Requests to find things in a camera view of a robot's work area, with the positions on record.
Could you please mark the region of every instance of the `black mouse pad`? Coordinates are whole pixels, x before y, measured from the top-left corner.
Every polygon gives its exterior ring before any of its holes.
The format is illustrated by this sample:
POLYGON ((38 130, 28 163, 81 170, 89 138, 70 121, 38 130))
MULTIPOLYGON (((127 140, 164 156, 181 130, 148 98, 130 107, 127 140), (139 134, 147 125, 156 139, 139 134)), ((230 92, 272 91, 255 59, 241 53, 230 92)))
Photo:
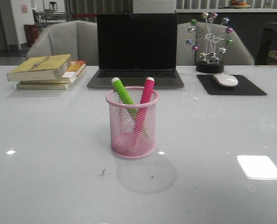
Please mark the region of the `black mouse pad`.
POLYGON ((233 75, 238 80, 235 87, 221 87, 213 75, 197 75, 208 94, 211 95, 241 95, 241 96, 266 96, 267 93, 242 75, 233 75))

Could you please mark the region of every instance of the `computer mouse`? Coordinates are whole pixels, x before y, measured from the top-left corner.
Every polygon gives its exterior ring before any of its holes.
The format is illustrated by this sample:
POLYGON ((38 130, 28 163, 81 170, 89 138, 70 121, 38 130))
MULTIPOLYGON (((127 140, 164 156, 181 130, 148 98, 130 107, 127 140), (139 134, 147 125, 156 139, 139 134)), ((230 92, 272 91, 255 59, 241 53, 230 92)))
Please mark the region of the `computer mouse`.
POLYGON ((218 85, 222 87, 234 87, 238 84, 238 80, 235 76, 227 75, 227 74, 218 74, 213 75, 215 81, 218 85))

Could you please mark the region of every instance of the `pink mesh pen holder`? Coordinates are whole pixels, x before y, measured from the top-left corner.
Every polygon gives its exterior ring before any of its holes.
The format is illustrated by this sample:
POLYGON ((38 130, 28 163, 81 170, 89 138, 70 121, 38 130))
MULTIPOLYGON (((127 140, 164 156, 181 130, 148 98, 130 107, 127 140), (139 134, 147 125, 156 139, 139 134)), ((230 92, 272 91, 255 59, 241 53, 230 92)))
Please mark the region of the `pink mesh pen holder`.
POLYGON ((134 104, 123 104, 114 90, 106 95, 109 103, 111 149, 124 158, 141 158, 155 149, 155 120, 158 94, 140 104, 143 87, 126 87, 134 104))

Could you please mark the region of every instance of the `laptop screen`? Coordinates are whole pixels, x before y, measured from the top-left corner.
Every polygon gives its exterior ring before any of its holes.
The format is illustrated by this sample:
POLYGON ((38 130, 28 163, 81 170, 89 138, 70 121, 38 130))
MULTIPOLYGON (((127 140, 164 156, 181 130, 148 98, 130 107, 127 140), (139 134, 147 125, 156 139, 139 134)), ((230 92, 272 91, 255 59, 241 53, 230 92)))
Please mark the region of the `laptop screen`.
POLYGON ((100 14, 99 68, 176 68, 177 14, 100 14))

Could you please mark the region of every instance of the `book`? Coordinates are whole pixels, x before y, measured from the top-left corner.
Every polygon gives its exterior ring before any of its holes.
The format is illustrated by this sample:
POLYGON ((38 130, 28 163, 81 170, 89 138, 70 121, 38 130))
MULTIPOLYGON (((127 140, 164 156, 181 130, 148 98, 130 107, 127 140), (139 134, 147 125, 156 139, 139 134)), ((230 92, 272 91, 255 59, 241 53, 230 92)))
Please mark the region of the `book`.
POLYGON ((76 79, 68 83, 36 83, 36 84, 26 84, 23 82, 19 82, 16 85, 17 89, 26 89, 26 90, 66 90, 68 89, 73 83, 76 83, 85 73, 85 70, 82 70, 76 79))
POLYGON ((23 84, 60 84, 60 83, 70 83, 77 79, 80 72, 85 69, 85 61, 79 60, 71 60, 71 65, 67 69, 67 71, 58 79, 48 79, 48 80, 29 80, 29 81, 21 81, 23 84))
POLYGON ((71 64, 71 55, 31 57, 7 73, 8 81, 60 78, 71 64))

